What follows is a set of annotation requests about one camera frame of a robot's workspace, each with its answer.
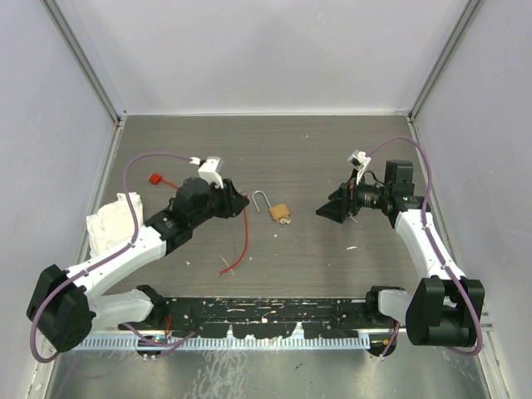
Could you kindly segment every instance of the floor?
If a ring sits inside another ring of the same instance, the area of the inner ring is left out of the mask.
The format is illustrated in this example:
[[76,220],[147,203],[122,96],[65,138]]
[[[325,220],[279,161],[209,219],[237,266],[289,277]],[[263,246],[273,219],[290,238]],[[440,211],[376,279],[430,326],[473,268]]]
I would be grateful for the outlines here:
[[[129,117],[111,172],[105,202],[121,192],[132,157],[148,151],[224,159],[222,175],[251,195],[263,190],[272,204],[285,203],[292,223],[273,222],[249,210],[245,261],[230,273],[244,245],[243,217],[212,219],[189,243],[118,283],[112,293],[149,284],[165,296],[363,298],[372,285],[413,291],[417,276],[399,236],[380,211],[365,209],[340,226],[315,215],[351,174],[346,158],[395,135],[410,135],[400,116],[196,116]],[[416,152],[407,143],[379,151],[372,169],[382,176],[388,159],[412,160],[417,192],[424,183]],[[163,209],[174,191],[148,182],[157,172],[180,184],[193,166],[149,158],[128,182],[140,193],[144,215]],[[476,358],[445,348],[413,347],[400,334],[385,362],[364,350],[178,352],[142,362],[134,352],[69,352],[57,362],[47,398],[483,398],[489,397]]]
[[[244,245],[243,216],[212,219],[189,243],[118,283],[110,293],[149,284],[165,296],[263,296],[363,298],[372,285],[414,290],[410,255],[387,218],[365,209],[344,225],[317,217],[315,210],[351,174],[346,162],[355,150],[370,150],[395,135],[410,135],[402,116],[131,116],[111,172],[104,201],[122,192],[122,171],[132,157],[148,151],[221,156],[222,176],[251,195],[263,190],[271,204],[285,203],[292,223],[281,225],[250,205],[249,251],[230,273]],[[404,142],[381,149],[372,168],[383,177],[388,159],[412,160],[419,194],[424,183],[414,148]],[[133,167],[130,190],[140,193],[144,215],[163,209],[174,190],[153,186],[157,172],[176,184],[197,175],[180,160],[154,157]]]

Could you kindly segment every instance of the open padlock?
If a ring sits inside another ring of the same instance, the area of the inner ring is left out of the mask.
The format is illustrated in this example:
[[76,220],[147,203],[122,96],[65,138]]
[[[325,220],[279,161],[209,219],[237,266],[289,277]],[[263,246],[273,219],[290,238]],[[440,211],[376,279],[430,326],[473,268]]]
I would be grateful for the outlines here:
[[272,215],[273,220],[275,220],[276,222],[279,222],[280,224],[288,224],[291,222],[290,211],[288,210],[288,206],[286,206],[286,204],[279,204],[279,205],[272,206],[269,203],[268,197],[266,196],[266,194],[261,190],[255,191],[252,195],[253,203],[255,204],[255,209],[257,210],[257,212],[260,213],[259,206],[257,205],[257,201],[255,200],[256,194],[263,195],[264,199],[266,200],[266,204],[268,204],[269,213]]

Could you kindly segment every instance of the white cloth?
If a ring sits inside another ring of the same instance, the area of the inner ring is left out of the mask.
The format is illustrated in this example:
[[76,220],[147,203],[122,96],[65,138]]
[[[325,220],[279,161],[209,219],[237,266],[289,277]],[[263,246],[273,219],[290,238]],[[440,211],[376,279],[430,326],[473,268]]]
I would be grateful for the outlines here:
[[[96,214],[86,217],[91,258],[103,254],[133,235],[133,218],[127,206],[126,196],[118,193],[116,197],[117,201],[102,206]],[[140,195],[130,193],[130,198],[140,227],[144,223]]]

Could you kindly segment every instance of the red object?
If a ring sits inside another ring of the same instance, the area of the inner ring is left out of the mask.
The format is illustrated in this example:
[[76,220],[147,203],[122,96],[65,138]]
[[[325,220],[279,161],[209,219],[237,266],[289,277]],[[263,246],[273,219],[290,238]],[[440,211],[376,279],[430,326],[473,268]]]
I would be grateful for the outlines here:
[[224,273],[227,273],[232,268],[236,268],[240,264],[240,262],[242,262],[242,259],[244,259],[244,256],[246,255],[246,252],[248,251],[249,227],[248,227],[248,210],[247,210],[247,208],[244,208],[244,229],[245,229],[244,249],[242,250],[242,253],[240,254],[240,257],[231,266],[229,266],[228,268],[225,268],[224,270],[219,272],[218,273],[219,276],[221,276]]
[[176,190],[179,188],[178,185],[175,185],[174,183],[170,183],[168,180],[163,179],[163,176],[157,173],[152,173],[149,180],[150,180],[150,183],[153,185],[158,185],[160,182],[163,182],[166,185],[169,185],[170,187],[174,187]]

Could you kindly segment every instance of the brass padlock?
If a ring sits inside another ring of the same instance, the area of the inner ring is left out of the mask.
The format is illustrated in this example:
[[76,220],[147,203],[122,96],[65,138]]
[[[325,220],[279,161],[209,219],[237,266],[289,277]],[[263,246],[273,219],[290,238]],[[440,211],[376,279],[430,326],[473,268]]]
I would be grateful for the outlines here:
[[286,204],[279,204],[272,206],[269,201],[268,197],[263,191],[257,190],[253,193],[253,203],[255,204],[255,209],[257,212],[260,213],[259,206],[257,205],[257,201],[255,200],[255,195],[257,193],[260,193],[263,195],[264,199],[266,200],[266,204],[268,204],[269,213],[272,215],[272,219],[276,222],[279,222],[280,224],[289,224],[291,222],[290,220],[290,211],[288,210],[288,206]]

